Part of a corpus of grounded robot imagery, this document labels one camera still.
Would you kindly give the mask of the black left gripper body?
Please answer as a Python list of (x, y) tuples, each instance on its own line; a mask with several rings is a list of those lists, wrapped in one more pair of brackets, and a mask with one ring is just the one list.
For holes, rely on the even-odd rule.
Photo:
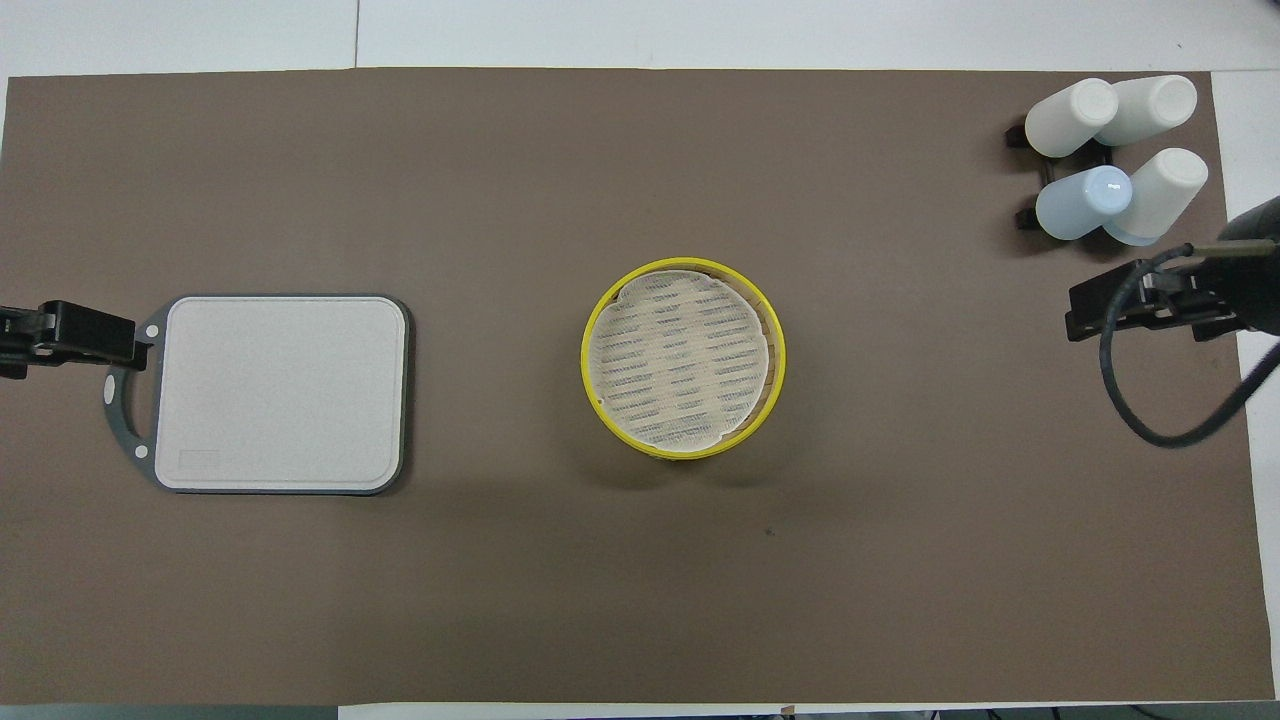
[(65, 300), (41, 304), (38, 311), (42, 360), (137, 368), (133, 320)]

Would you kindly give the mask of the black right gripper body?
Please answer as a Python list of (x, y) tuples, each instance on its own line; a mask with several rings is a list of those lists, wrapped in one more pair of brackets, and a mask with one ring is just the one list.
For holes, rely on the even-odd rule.
[(1164, 331), (1187, 325), (1196, 340), (1244, 331), (1245, 322), (1224, 293), (1226, 286), (1215, 260), (1148, 272), (1123, 296), (1115, 329)]

